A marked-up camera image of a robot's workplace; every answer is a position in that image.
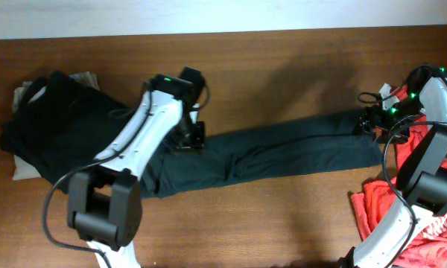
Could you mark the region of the black Nike t-shirt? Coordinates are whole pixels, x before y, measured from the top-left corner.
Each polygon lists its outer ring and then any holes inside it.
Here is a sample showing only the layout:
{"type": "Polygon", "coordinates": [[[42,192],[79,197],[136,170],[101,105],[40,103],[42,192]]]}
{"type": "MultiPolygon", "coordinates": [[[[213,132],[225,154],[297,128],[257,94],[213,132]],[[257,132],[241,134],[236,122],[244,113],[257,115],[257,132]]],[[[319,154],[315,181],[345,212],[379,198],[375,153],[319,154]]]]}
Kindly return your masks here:
{"type": "Polygon", "coordinates": [[[379,165],[382,153],[370,135],[353,130],[356,109],[208,137],[197,153],[160,146],[140,181],[144,198],[164,198],[284,176],[379,165]]]}

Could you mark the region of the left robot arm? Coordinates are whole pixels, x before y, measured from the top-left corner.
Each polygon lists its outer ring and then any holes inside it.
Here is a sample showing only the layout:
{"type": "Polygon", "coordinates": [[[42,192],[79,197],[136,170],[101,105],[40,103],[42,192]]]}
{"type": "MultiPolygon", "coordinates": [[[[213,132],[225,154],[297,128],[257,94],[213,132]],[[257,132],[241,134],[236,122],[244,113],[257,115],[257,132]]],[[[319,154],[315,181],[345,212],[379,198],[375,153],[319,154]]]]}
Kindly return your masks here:
{"type": "Polygon", "coordinates": [[[93,164],[69,177],[68,226],[100,267],[138,267],[133,238],[141,220],[139,182],[161,144],[171,152],[198,152],[205,124],[197,120],[206,80],[185,67],[178,77],[158,74],[145,82],[137,110],[93,164]]]}

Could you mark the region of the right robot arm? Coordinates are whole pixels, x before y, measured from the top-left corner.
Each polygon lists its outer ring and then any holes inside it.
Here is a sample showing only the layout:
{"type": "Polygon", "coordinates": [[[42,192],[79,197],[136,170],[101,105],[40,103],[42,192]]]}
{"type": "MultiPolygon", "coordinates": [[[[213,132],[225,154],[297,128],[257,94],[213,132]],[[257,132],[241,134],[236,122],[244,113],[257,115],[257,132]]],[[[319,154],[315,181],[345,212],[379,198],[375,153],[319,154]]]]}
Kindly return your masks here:
{"type": "Polygon", "coordinates": [[[447,214],[447,70],[423,64],[403,82],[403,100],[397,91],[381,89],[365,108],[354,128],[356,134],[381,130],[384,146],[403,144],[410,129],[428,132],[403,162],[392,182],[384,180],[396,198],[374,231],[338,260],[339,267],[391,267],[410,242],[437,217],[447,214]]]}

